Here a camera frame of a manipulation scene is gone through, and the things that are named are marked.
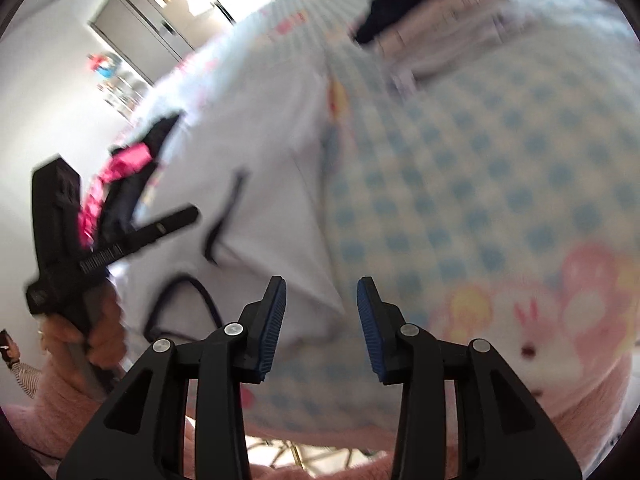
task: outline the pink fabric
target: pink fabric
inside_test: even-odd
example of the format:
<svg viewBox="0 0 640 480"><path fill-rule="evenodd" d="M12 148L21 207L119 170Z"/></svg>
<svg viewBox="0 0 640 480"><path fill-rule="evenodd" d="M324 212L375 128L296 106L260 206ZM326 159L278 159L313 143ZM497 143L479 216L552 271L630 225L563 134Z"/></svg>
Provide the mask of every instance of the pink fabric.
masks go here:
<svg viewBox="0 0 640 480"><path fill-rule="evenodd" d="M460 12L490 0L425 0L376 39L383 57L396 56L412 41L454 21Z"/></svg>
<svg viewBox="0 0 640 480"><path fill-rule="evenodd" d="M125 178L139 172L152 157L149 148L142 142L127 148L112 156L107 165L95 177L86 199L84 207L78 216L80 241L88 247L94 241L94 233L98 227L98 218L104 204L104 187L115 180Z"/></svg>
<svg viewBox="0 0 640 480"><path fill-rule="evenodd" d="M529 279L463 283L430 322L439 339L491 341L551 416L590 393L634 347L638 266L601 244L571 248L551 288Z"/></svg>
<svg viewBox="0 0 640 480"><path fill-rule="evenodd" d="M626 354L605 380L587 395L577 406L556 417L554 422L568 442L580 466L588 466L596 455L605 437L609 434L613 418L620 411L631 370L631 357ZM98 404L66 384L50 364L43 370L43 377L30 408L8 406L3 408L18 437L28 446L51 456L62 458L73 441L91 419ZM335 447L367 447L369 449L392 450L394 436L380 430L364 428L357 431L325 434L296 434L278 432L267 434L259 428L247 427L247 433L293 440L301 444ZM194 478L194 429L187 423L185 428L184 473ZM455 475L456 449L450 448L447 455L447 474ZM390 475L392 456L372 462L363 467L349 469L330 475L332 480L386 480ZM55 475L57 467L46 471ZM306 472L296 468L272 470L252 465L254 479L264 480L308 480Z"/></svg>

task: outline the blue polka dot fabric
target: blue polka dot fabric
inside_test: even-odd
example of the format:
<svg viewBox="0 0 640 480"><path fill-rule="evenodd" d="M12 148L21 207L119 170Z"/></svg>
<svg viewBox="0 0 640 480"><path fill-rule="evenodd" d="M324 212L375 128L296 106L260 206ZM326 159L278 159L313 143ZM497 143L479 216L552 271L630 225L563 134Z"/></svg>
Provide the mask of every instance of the blue polka dot fabric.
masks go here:
<svg viewBox="0 0 640 480"><path fill-rule="evenodd" d="M489 296L519 276L557 292L571 282L568 255L581 244L640 253L637 40L620 10L600 0L516 1L539 17L534 30L409 99L348 40L369 0L278 0L207 45L141 106L132 137L175 109L187 110L186 135L203 103L309 49L325 51L346 96L322 168L325 235L346 314L330 341L278 349L266 382L252 388L247 423L396 430L400 390L376 381L355 309L362 276L409 322L444 336L442 312L461 287ZM291 16L296 26L277 32ZM463 338L460 330L449 338Z"/></svg>

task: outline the black handle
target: black handle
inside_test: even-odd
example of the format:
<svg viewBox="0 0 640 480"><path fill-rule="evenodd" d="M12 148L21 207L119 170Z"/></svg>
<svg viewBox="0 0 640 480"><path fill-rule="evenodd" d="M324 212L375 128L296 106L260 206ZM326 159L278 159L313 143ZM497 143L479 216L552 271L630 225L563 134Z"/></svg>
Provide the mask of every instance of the black handle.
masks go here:
<svg viewBox="0 0 640 480"><path fill-rule="evenodd" d="M82 298L69 303L60 313L68 319L87 338L93 327L98 323L102 315L102 298L111 285L107 280L102 284L86 291ZM102 401L111 393L120 379L118 370L103 370L92 365L86 358L89 345L85 341L82 344L69 344L71 354L76 367L84 377L90 396Z"/></svg>
<svg viewBox="0 0 640 480"><path fill-rule="evenodd" d="M162 20L162 26L169 31L169 34L172 34L173 36L175 36L175 29L169 25L165 20Z"/></svg>
<svg viewBox="0 0 640 480"><path fill-rule="evenodd" d="M262 301L204 341L157 340L89 421L57 478L185 480L187 386L198 379L197 478L250 480L239 383L259 384L270 371L285 308L286 284L274 276Z"/></svg>

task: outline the hand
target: hand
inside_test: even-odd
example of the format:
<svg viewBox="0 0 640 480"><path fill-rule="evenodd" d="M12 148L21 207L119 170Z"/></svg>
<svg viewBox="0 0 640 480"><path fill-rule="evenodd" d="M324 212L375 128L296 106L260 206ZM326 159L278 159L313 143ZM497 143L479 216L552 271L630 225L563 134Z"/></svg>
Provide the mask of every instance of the hand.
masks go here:
<svg viewBox="0 0 640 480"><path fill-rule="evenodd" d="M90 349L87 359L91 364L107 370L116 368L127 352L124 344L125 331L120 324L122 310L118 306L113 287L102 299L102 318L89 334ZM47 317L42 325L42 345L51 354L51 362L57 373L79 392L89 394L84 377L76 368L66 346L67 343L82 343L84 336L71 322L58 314Z"/></svg>
<svg viewBox="0 0 640 480"><path fill-rule="evenodd" d="M20 349L18 345L14 342L10 337L7 338L9 340L9 348L6 351L7 356L11 359L12 362L20 360Z"/></svg>

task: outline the black strap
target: black strap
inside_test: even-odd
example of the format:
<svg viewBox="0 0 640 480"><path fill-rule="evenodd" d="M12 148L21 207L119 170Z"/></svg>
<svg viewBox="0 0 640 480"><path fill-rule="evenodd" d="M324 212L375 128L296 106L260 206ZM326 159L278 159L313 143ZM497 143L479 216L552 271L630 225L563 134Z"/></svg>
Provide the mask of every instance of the black strap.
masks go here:
<svg viewBox="0 0 640 480"><path fill-rule="evenodd" d="M158 339L162 334L170 334L171 332L160 330L158 325L158 318L162 311L169 303L169 300L172 298L173 294L177 290L179 285L183 283L190 283L194 286L194 288L200 293L202 299L204 300L207 308L209 309L209 314L211 315L211 319L213 323L216 325L216 328L220 328L224 324L222 323L222 317L218 312L218 308L216 304L213 302L211 295L208 293L207 289L199 282L196 278L191 276L190 274L178 274L172 280L170 280L160 291L158 295L158 299L154 303L151 308L151 312L146 320L146 325L143 330L143 335L147 341L150 343ZM188 336L184 336L182 334L174 333L175 336L178 336L182 339L191 339Z"/></svg>
<svg viewBox="0 0 640 480"><path fill-rule="evenodd" d="M31 451L15 434L0 408L0 469L2 478L24 480L51 480Z"/></svg>
<svg viewBox="0 0 640 480"><path fill-rule="evenodd" d="M242 193L242 188L246 183L246 178L249 175L248 172L244 170L240 170L236 173L236 180L234 182L233 189L229 194L229 198L226 200L225 208L222 211L222 215L220 215L220 219L213 225L211 231L209 231L209 235L207 235L206 240L204 241L204 248L202 253L205 259L212 264L216 264L216 260L213 257L213 249L216 244L216 241L220 238L223 230L231 218L236 206L238 206L238 202L240 200L240 195Z"/></svg>
<svg viewBox="0 0 640 480"><path fill-rule="evenodd" d="M146 144L152 160L139 171L111 183L98 218L97 232L94 234L98 245L110 243L134 229L133 212L138 206L148 181L158 168L158 155L178 119L180 119L179 114L161 118L149 128L148 132L132 143L132 146L139 143ZM124 149L121 146L112 148L111 156L117 155Z"/></svg>

